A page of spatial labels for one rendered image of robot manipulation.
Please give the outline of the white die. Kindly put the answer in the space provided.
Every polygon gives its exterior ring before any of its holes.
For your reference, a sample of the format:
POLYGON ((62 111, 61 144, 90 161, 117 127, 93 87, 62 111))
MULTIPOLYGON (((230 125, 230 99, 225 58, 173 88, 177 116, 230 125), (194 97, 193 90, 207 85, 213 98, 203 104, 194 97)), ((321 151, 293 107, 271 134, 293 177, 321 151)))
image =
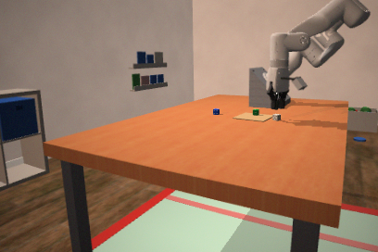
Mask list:
POLYGON ((281 114, 273 114, 272 120, 281 120, 281 114))

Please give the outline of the tan mat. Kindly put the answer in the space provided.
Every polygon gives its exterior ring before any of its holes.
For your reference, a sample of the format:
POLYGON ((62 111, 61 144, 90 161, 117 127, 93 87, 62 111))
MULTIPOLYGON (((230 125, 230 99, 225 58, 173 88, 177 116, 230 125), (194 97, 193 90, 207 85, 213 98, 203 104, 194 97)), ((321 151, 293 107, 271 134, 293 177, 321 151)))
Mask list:
POLYGON ((241 115, 233 117, 233 119, 238 119, 238 120, 253 120, 253 121, 262 121, 262 122, 270 118, 272 118, 272 115, 259 114, 255 116, 253 115, 253 113, 243 113, 241 115))

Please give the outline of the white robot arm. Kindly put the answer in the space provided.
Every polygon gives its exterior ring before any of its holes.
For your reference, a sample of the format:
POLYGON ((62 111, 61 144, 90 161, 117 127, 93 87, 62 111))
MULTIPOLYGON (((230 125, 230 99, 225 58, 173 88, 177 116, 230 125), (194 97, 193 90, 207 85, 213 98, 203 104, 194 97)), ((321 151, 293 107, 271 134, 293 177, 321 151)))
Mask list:
POLYGON ((355 28, 365 22, 370 14, 370 10, 359 0, 333 0, 288 33, 271 35, 270 67, 289 67, 291 75, 301 66, 303 57, 314 68, 320 67, 345 42, 337 30, 344 23, 348 28, 355 28))

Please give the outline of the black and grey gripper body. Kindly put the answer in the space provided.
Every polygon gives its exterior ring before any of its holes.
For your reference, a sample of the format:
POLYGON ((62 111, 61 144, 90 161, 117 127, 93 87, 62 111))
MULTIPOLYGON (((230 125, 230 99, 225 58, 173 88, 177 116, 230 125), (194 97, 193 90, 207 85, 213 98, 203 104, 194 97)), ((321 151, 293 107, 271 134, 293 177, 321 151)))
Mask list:
POLYGON ((267 76, 267 91, 272 82, 275 93, 287 92, 289 90, 289 80, 282 80, 282 77, 289 77, 289 67, 269 67, 267 76))

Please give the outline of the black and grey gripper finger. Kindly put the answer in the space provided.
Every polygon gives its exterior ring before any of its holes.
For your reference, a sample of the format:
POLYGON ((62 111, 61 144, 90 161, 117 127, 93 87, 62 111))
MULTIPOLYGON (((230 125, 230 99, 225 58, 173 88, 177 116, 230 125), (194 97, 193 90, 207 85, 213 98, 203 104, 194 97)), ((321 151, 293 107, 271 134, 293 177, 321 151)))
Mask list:
POLYGON ((286 98, 286 95, 287 93, 289 92, 289 90, 287 92, 282 92, 282 93, 279 93, 279 104, 278 104, 278 108, 284 108, 285 106, 285 98, 286 98))
POLYGON ((278 110, 278 104, 279 104, 279 100, 277 100, 278 93, 275 93, 272 89, 273 87, 272 87, 272 82, 271 82, 267 95, 269 95, 271 98, 271 109, 278 110))

